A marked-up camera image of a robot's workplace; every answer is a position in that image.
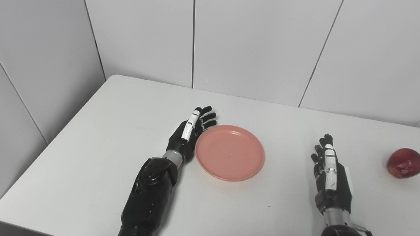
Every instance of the robotic arm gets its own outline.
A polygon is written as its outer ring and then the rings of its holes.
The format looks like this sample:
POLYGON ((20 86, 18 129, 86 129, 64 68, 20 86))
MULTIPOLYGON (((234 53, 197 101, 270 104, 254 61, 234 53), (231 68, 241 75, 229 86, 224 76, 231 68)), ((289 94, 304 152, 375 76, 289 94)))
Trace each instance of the robotic arm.
POLYGON ((318 193, 315 203, 324 216, 326 228, 321 236, 360 236, 357 231, 372 233, 352 223, 350 218, 352 193, 344 166, 338 162, 333 137, 326 134, 316 145, 317 154, 311 158, 315 163, 314 175, 318 193))
POLYGON ((178 168, 192 159, 197 138, 216 125, 212 120, 216 113, 209 113, 211 110, 211 106, 196 108, 169 138, 165 154, 144 163, 124 207, 118 236, 152 236, 158 230, 178 180, 178 168))

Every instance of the white table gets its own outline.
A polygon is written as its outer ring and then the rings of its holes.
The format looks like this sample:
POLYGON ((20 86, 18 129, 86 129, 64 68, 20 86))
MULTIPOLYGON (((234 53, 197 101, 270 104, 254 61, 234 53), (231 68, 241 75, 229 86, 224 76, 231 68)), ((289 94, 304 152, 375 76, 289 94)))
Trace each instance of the white table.
POLYGON ((252 132, 265 164, 241 182, 216 179, 196 160, 185 165, 161 236, 319 236, 310 155, 325 133, 351 170, 353 222, 375 236, 418 235, 420 176, 396 179, 384 162, 398 148, 420 150, 419 128, 125 76, 112 76, 0 200, 0 221, 54 236, 116 236, 143 163, 206 105, 219 124, 252 132))

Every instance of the silver wrist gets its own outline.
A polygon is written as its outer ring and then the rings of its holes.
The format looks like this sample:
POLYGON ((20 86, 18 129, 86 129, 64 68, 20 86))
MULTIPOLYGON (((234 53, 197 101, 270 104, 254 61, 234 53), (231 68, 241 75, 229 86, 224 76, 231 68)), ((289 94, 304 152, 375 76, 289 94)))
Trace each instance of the silver wrist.
POLYGON ((177 168, 179 168, 184 161, 182 154, 174 150, 166 151, 162 158, 170 160, 176 165, 177 168))
POLYGON ((344 208, 330 207, 325 209, 324 220, 326 226, 343 225, 352 227, 350 213, 344 208))

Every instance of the red apple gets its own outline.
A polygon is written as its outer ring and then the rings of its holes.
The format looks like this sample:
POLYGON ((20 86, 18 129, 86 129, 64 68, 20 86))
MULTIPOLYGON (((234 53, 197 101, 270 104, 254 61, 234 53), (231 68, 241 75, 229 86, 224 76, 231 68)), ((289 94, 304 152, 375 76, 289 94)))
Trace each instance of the red apple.
POLYGON ((397 178, 408 178, 420 173, 420 154, 410 148, 395 151, 386 164, 388 172, 397 178))

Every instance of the black forearm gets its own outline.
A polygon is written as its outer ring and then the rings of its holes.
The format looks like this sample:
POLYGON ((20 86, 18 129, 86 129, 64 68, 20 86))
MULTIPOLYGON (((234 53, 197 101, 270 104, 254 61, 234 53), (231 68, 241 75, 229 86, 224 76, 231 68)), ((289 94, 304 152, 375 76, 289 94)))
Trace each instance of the black forearm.
POLYGON ((155 233, 177 173, 174 163, 164 158, 152 158, 143 165, 123 210, 118 236, 151 236, 155 233))
POLYGON ((329 226, 324 229, 321 236, 361 236, 355 229, 349 226, 329 226))

